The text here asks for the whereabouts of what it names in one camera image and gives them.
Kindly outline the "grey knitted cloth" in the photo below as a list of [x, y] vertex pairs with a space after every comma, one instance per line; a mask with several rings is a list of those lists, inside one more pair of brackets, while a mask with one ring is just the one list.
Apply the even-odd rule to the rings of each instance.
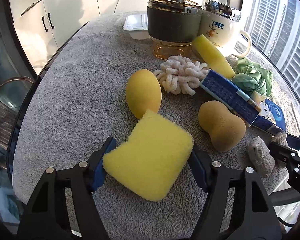
[[255, 137], [249, 142], [247, 153], [255, 170], [263, 178], [268, 178], [275, 166], [278, 164], [279, 168], [285, 168], [286, 164], [282, 161], [275, 161], [270, 154], [270, 149], [260, 137]]

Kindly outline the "tan gourd-shaped sponge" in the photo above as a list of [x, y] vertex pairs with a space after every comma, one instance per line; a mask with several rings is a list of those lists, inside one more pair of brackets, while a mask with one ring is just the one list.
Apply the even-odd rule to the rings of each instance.
[[219, 152], [234, 148], [246, 132], [244, 121], [216, 100], [201, 105], [198, 121], [201, 128], [209, 134], [213, 147]]

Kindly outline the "green cloth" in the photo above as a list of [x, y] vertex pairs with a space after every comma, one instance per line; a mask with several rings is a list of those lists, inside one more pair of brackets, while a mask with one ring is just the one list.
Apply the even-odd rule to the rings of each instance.
[[256, 62], [251, 62], [247, 58], [241, 58], [237, 61], [237, 74], [232, 82], [240, 88], [245, 94], [251, 96], [257, 92], [262, 96], [272, 94], [273, 72], [263, 68]]

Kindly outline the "yellow square sponge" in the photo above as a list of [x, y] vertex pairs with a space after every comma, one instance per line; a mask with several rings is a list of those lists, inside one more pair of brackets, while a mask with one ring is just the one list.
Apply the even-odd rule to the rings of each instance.
[[130, 191], [158, 202], [178, 178], [193, 145], [189, 132], [148, 109], [127, 141], [104, 155], [103, 167]]

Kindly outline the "yellow wedge sponge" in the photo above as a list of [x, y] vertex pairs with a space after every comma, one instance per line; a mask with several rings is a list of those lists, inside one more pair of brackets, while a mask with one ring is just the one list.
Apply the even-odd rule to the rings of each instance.
[[199, 35], [192, 41], [192, 48], [207, 63], [211, 70], [231, 80], [235, 72], [221, 52], [204, 35]]

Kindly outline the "yellow egg-shaped sponge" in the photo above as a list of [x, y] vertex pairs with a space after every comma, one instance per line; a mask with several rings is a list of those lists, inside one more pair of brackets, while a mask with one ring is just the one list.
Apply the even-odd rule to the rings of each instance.
[[126, 101], [137, 119], [141, 119], [148, 109], [158, 113], [161, 100], [161, 87], [152, 72], [141, 69], [129, 78], [126, 85]]

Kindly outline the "blue tissue pack with bear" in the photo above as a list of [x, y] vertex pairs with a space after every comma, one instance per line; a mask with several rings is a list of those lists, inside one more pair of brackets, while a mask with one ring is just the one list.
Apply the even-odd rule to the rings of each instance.
[[251, 98], [258, 104], [261, 111], [252, 125], [272, 135], [286, 132], [286, 122], [283, 111], [266, 96], [253, 92]]

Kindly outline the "metal mesh chair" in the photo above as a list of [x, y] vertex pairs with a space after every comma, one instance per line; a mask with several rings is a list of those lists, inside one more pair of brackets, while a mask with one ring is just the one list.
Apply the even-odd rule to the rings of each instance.
[[[31, 84], [34, 83], [34, 80], [30, 77], [18, 76], [7, 79], [2, 84], [0, 84], [0, 88], [14, 81], [27, 81]], [[15, 111], [13, 111], [11, 108], [0, 101], [0, 147], [4, 148], [5, 150], [7, 150], [8, 148], [8, 143], [16, 118], [17, 114], [15, 113]]]

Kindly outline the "grey towel mat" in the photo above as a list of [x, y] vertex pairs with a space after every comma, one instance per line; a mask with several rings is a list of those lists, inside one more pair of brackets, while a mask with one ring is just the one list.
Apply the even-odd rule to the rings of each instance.
[[[150, 40], [122, 30], [125, 14], [96, 18], [77, 32], [40, 82], [24, 116], [13, 161], [12, 185], [26, 203], [47, 167], [71, 168], [107, 137], [127, 140], [137, 119], [126, 84], [161, 61]], [[191, 236], [206, 194], [185, 166], [160, 202], [149, 202], [108, 176], [93, 198], [111, 239], [182, 239]]]

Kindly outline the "white chenille scrubber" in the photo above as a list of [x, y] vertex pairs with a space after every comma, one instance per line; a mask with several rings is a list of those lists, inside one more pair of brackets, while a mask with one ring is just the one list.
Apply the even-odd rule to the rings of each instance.
[[193, 96], [209, 72], [208, 65], [183, 56], [170, 56], [153, 72], [165, 92]]

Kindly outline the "white ceramic mug chrome lid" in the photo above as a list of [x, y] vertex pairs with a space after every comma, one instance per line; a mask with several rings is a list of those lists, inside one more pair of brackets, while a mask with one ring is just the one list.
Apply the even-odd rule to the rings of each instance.
[[[249, 55], [252, 47], [250, 35], [241, 29], [241, 11], [213, 0], [203, 0], [202, 16], [198, 34], [204, 35], [224, 57], [234, 55], [243, 58]], [[248, 41], [244, 52], [235, 50], [239, 37]]]

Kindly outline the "amber glass tumbler green sleeve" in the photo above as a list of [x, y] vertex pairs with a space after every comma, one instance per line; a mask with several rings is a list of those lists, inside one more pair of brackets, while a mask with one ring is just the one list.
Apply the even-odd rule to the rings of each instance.
[[148, 34], [154, 55], [162, 60], [172, 55], [190, 57], [198, 36], [202, 7], [189, 0], [149, 0]]

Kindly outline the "white plastic tray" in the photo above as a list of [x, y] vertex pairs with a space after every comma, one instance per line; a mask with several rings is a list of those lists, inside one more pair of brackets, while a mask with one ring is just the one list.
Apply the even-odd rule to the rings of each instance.
[[135, 40], [149, 39], [147, 14], [128, 15], [122, 30]]

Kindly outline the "white cabinet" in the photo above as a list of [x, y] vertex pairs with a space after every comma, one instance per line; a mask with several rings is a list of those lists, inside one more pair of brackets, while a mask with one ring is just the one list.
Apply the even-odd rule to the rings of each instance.
[[78, 29], [100, 16], [144, 11], [148, 0], [9, 0], [13, 25], [35, 72]]

